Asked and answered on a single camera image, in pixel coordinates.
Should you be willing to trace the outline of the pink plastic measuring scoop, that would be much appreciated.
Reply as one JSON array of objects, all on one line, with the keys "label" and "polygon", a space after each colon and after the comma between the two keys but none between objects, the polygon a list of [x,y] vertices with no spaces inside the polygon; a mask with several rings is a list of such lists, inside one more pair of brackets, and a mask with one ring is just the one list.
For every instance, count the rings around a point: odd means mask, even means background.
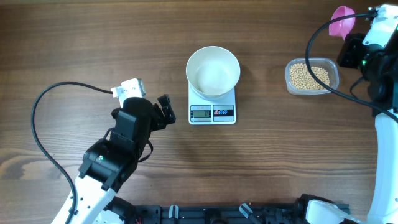
[{"label": "pink plastic measuring scoop", "polygon": [[[336,9],[333,13],[331,20],[355,14],[354,10],[347,7],[347,6],[340,6]],[[336,21],[329,25],[328,31],[329,35],[333,37],[341,37],[345,40],[346,36],[352,31],[354,24],[355,24],[355,17]]]}]

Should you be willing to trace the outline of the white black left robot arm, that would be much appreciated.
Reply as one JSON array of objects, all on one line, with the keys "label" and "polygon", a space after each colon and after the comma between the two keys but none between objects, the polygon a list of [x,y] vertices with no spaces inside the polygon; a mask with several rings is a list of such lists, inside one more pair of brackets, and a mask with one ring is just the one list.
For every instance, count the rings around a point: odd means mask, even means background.
[{"label": "white black left robot arm", "polygon": [[150,134],[176,120],[168,95],[153,104],[145,98],[124,100],[112,112],[116,121],[84,154],[76,191],[70,193],[54,223],[137,223],[135,206],[116,194],[146,157]]}]

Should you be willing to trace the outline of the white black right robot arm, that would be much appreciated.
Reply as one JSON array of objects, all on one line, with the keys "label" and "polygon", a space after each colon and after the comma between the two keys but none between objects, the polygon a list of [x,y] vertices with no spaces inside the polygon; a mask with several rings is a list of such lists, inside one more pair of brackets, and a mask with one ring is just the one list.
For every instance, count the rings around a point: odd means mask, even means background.
[{"label": "white black right robot arm", "polygon": [[377,132],[377,168],[367,223],[397,223],[397,30],[350,34],[338,56],[341,67],[357,68],[369,82]]}]

